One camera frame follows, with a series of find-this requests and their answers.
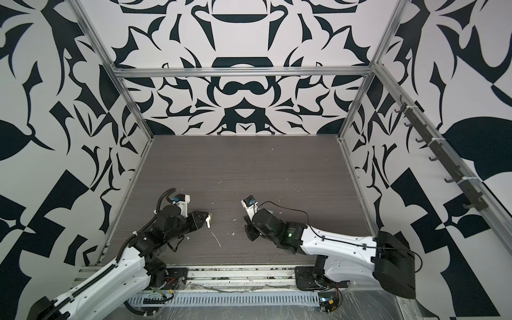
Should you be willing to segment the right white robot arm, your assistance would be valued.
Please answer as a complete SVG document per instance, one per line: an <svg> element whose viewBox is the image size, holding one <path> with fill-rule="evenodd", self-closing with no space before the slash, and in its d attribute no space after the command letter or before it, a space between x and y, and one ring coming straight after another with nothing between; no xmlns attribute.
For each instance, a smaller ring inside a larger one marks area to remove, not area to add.
<svg viewBox="0 0 512 320"><path fill-rule="evenodd" d="M415 254L408 243L388 232L380 231L375 237L330 233L282 221L257 205L246 208L244 220L250 240L262 237L291 254L314 256L313 277L322 287L369 280L398 297L416 298Z"/></svg>

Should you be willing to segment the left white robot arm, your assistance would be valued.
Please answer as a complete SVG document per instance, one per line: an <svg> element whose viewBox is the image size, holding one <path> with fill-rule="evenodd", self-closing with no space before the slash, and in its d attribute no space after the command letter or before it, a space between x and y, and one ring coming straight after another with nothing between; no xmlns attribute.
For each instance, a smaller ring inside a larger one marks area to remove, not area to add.
<svg viewBox="0 0 512 320"><path fill-rule="evenodd" d="M36 301L28 319L104 319L136 293L161 287L166 269L161 253L171 241L201 229L210 218L204 211L185 213L176 203L165 206L125 241L109 264L68 292Z"/></svg>

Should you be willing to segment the green lit circuit board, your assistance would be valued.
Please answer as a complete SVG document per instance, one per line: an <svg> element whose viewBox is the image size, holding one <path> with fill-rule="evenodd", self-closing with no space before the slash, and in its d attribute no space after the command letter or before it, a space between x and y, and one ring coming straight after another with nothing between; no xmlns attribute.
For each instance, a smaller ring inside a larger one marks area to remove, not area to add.
<svg viewBox="0 0 512 320"><path fill-rule="evenodd" d="M319 298L319 310L324 313L332 313L336 311L342 301L342 295L338 291L327 291L318 294Z"/></svg>

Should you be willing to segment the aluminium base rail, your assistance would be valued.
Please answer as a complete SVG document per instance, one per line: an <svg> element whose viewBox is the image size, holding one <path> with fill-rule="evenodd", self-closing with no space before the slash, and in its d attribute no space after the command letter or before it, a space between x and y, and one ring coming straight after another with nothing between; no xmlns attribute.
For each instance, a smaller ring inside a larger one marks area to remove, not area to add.
<svg viewBox="0 0 512 320"><path fill-rule="evenodd" d="M313 264L278 265L168 265L189 269L185 286L205 290L256 290L259 288L293 289L294 268Z"/></svg>

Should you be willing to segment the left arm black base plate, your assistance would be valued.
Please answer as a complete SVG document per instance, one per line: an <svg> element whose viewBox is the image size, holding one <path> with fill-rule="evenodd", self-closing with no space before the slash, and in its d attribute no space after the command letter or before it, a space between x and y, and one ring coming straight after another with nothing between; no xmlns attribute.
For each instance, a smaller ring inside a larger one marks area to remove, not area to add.
<svg viewBox="0 0 512 320"><path fill-rule="evenodd" d="M186 267L168 267L165 270L164 289L179 289L187 284L189 269Z"/></svg>

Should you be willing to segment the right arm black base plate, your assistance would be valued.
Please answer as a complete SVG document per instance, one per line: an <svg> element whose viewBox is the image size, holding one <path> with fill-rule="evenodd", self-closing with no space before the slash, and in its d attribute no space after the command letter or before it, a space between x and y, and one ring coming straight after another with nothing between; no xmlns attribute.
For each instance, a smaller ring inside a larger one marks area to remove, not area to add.
<svg viewBox="0 0 512 320"><path fill-rule="evenodd" d="M324 269L314 266L298 266L294 268L296 287L300 291L321 291L327 289Z"/></svg>

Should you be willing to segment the aluminium horizontal frame bar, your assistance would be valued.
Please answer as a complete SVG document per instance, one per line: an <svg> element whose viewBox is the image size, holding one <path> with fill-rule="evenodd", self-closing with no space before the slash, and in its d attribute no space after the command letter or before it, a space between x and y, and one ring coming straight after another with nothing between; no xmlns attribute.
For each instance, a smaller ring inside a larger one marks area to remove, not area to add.
<svg viewBox="0 0 512 320"><path fill-rule="evenodd" d="M250 77L302 75L367 75L368 66L353 67L203 67L203 68L114 68L118 78L143 77Z"/></svg>

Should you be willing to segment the aluminium corner post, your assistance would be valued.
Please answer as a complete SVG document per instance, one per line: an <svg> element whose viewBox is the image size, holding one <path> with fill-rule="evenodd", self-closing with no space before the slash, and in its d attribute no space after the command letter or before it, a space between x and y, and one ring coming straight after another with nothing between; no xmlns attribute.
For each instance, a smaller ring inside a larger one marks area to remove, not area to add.
<svg viewBox="0 0 512 320"><path fill-rule="evenodd" d="M146 138L148 138L149 141L153 141L154 135L149 129L149 125L144 120L140 109L133 101L133 98L130 96L124 83L116 76L116 67L113 65L113 61L110 59L109 53L107 52L105 45L102 43L99 33L95 30L92 21L88 17L85 8L82 6L81 2L77 0L68 0L66 3L70 6L70 10L75 16L82 32L88 38L94 52L99 58L102 66L105 68L109 78L112 80L113 85L126 103L126 106L128 106L136 123L139 125Z"/></svg>
<svg viewBox="0 0 512 320"><path fill-rule="evenodd" d="M365 94L367 93L374 77L376 76L376 67L378 64L381 64L382 58L387 52L389 44L399 28L402 17L404 16L410 2L411 1L408 0L400 0L397 2L392 12L392 15L389 19L389 22L384 30L383 36L380 42L378 43L375 55L370 61L368 67L369 71L365 74L364 80L358 89L357 95L355 96L355 99L353 100L351 106L349 107L348 115L345 118L343 125L341 126L341 129L337 135L338 141L343 141L345 134L347 133L351 123L353 122L357 114L357 111L362 104L362 100L365 97Z"/></svg>

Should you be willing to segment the grey wall hook rack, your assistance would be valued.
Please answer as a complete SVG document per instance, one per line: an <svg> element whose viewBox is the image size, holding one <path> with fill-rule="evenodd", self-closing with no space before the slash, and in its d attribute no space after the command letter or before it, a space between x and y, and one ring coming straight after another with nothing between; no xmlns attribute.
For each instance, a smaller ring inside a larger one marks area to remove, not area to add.
<svg viewBox="0 0 512 320"><path fill-rule="evenodd" d="M402 113L408 120L405 126L414 128L420 136L416 141L428 147L433 153L429 161L440 162L449 175L444 181L456 184L469 201L468 204L463 204L463 207L477 211L487 209L489 204L484 199L481 188L477 186L478 178L463 167L462 161L458 159L446 138L442 137L423 115L419 106L409 105L403 100L403 96L399 98L399 103L400 107L396 112Z"/></svg>

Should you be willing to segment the right aluminium corner post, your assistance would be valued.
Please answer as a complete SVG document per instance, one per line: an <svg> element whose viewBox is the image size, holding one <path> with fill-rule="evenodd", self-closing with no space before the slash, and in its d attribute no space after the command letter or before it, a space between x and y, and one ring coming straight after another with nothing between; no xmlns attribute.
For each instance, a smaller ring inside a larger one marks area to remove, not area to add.
<svg viewBox="0 0 512 320"><path fill-rule="evenodd" d="M380 42L378 43L375 55L370 61L368 67L369 71L365 74L364 80L358 89L357 95L355 96L355 99L353 100L351 106L349 107L348 115L345 118L343 125L341 126L341 129L337 135L338 141L343 141L345 134L347 133L351 123L353 122L357 114L357 111L362 104L362 100L365 97L365 94L367 93L374 77L376 76L376 67L378 64L381 64L382 58L387 52L389 44L399 28L402 17L404 16L410 2L411 1L408 0L400 0L397 2L392 12L392 15L389 19L389 22L384 30L383 36Z"/></svg>

